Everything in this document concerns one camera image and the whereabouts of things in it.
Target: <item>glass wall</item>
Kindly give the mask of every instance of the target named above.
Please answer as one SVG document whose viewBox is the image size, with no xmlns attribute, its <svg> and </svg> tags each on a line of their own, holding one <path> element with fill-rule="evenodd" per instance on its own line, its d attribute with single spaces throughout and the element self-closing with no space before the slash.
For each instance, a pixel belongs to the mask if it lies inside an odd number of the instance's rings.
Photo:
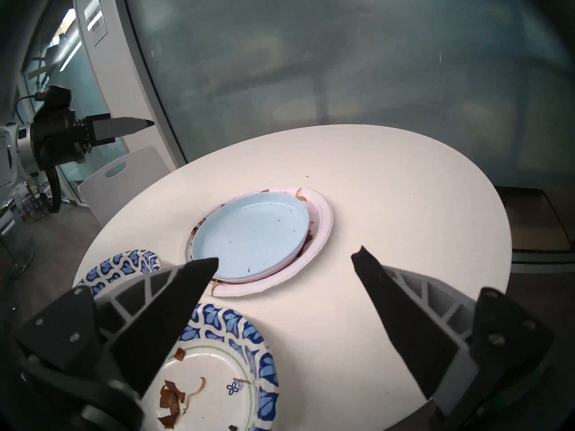
<svg viewBox="0 0 575 431">
<path fill-rule="evenodd" d="M 440 140 L 495 185 L 575 182 L 574 63 L 526 0 L 126 5 L 188 160 L 279 130 L 369 123 Z"/>
<path fill-rule="evenodd" d="M 32 41 L 31 53 L 24 74 L 29 94 L 57 85 L 72 90 L 71 109 L 78 119 L 107 113 L 98 83 L 78 31 L 73 0 L 53 0 L 39 24 L 40 30 Z M 33 102 L 37 111 L 42 102 Z M 85 202 L 78 186 L 95 171 L 127 153 L 120 139 L 92 149 L 86 162 L 60 166 L 76 196 Z"/>
</svg>

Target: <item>wall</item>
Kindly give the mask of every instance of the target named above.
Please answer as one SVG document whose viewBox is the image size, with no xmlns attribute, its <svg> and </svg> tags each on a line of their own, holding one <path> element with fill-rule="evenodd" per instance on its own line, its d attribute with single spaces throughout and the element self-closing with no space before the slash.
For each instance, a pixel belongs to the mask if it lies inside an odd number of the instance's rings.
<svg viewBox="0 0 575 431">
<path fill-rule="evenodd" d="M 84 18 L 84 9 L 90 1 L 74 0 L 76 14 L 80 22 L 83 45 L 86 46 L 94 75 L 112 117 L 139 117 L 156 121 L 136 74 L 115 0 L 100 0 L 108 34 L 96 46 L 87 36 L 87 22 Z M 177 161 L 166 147 L 164 133 L 157 124 L 125 136 L 124 141 L 130 151 L 148 145 L 155 147 L 170 171 L 177 168 Z"/>
</svg>

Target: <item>light blue plate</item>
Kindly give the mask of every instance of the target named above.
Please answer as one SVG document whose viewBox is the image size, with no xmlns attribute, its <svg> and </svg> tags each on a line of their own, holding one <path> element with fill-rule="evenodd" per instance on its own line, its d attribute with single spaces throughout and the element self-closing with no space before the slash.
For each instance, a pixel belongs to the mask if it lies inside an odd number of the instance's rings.
<svg viewBox="0 0 575 431">
<path fill-rule="evenodd" d="M 219 258 L 216 279 L 256 277 L 297 254 L 308 227 L 309 213 L 299 199 L 284 193 L 251 194 L 207 218 L 194 236 L 191 256 Z"/>
</svg>

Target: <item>round white table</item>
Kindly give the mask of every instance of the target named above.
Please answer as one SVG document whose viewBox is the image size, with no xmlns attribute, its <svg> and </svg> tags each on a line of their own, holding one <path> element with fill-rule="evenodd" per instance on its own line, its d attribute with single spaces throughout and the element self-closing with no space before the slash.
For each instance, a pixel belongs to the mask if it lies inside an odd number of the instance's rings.
<svg viewBox="0 0 575 431">
<path fill-rule="evenodd" d="M 470 160 L 429 137 L 371 125 L 269 134 L 204 156 L 156 182 L 102 229 L 75 281 L 110 256 L 149 249 L 186 262 L 209 209 L 270 186 L 310 187 L 334 211 L 331 237 L 294 278 L 239 298 L 201 301 L 249 317 L 275 359 L 275 430 L 381 430 L 425 398 L 387 338 L 350 259 L 363 245 L 382 264 L 438 278 L 477 299 L 505 292 L 511 234 L 504 207 Z"/>
</svg>

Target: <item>paper plate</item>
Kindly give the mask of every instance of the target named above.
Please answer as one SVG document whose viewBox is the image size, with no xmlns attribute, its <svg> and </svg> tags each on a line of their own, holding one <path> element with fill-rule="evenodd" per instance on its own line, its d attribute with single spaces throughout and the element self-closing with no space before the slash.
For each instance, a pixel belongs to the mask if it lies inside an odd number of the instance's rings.
<svg viewBox="0 0 575 431">
<path fill-rule="evenodd" d="M 250 295 L 253 293 L 258 293 L 266 290 L 270 287 L 276 286 L 291 277 L 295 276 L 301 269 L 303 269 L 307 264 L 309 264 L 312 259 L 320 252 L 323 246 L 326 244 L 330 234 L 331 229 L 334 224 L 334 214 L 330 207 L 329 202 L 317 191 L 306 187 L 288 186 L 288 187 L 271 187 L 269 189 L 263 190 L 264 192 L 270 193 L 285 193 L 291 196 L 303 197 L 305 200 L 304 205 L 309 213 L 309 235 L 311 241 L 305 243 L 301 249 L 301 254 L 297 254 L 291 263 L 286 265 L 285 268 L 279 270 L 273 275 L 265 277 L 263 279 L 247 282 L 243 284 L 228 284 L 228 283 L 218 283 L 216 281 L 208 285 L 205 294 L 212 294 L 214 297 L 241 297 L 244 295 Z M 207 214 L 204 219 L 202 219 L 198 224 L 195 225 L 191 231 L 190 238 L 188 241 L 188 248 L 186 249 L 186 260 L 191 260 L 191 245 L 194 241 L 194 235 L 198 231 L 199 227 L 207 218 Z"/>
<path fill-rule="evenodd" d="M 261 279 L 289 264 L 308 234 L 303 202 L 285 193 L 255 193 L 225 204 L 198 229 L 194 260 L 218 257 L 214 278 L 233 283 Z"/>
<path fill-rule="evenodd" d="M 174 357 L 182 348 L 182 361 Z M 169 416 L 160 408 L 165 380 L 190 397 L 186 414 L 175 430 L 213 431 L 236 427 L 238 431 L 271 430 L 279 395 L 274 359 L 263 337 L 241 314 L 213 304 L 198 304 L 171 356 L 142 398 L 146 431 L 163 431 L 158 417 Z"/>
<path fill-rule="evenodd" d="M 111 284 L 117 286 L 134 276 L 160 270 L 160 267 L 160 258 L 154 252 L 129 250 L 99 263 L 74 285 L 87 284 L 92 289 L 92 295 L 96 296 Z"/>
</svg>

